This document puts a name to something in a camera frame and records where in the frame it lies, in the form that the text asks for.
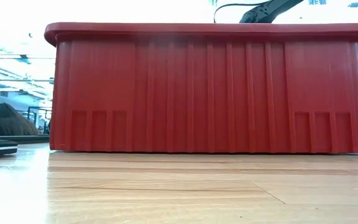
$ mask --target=wooden floor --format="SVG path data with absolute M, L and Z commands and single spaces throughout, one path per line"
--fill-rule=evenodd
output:
M 358 155 L 0 159 L 0 223 L 357 223 Z

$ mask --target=red plastic bin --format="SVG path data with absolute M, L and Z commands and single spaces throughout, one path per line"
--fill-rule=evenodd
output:
M 55 23 L 51 149 L 358 152 L 358 24 Z

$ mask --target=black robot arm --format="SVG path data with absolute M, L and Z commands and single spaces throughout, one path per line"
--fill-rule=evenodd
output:
M 283 12 L 291 9 L 303 0 L 270 0 L 247 11 L 240 23 L 272 23 Z

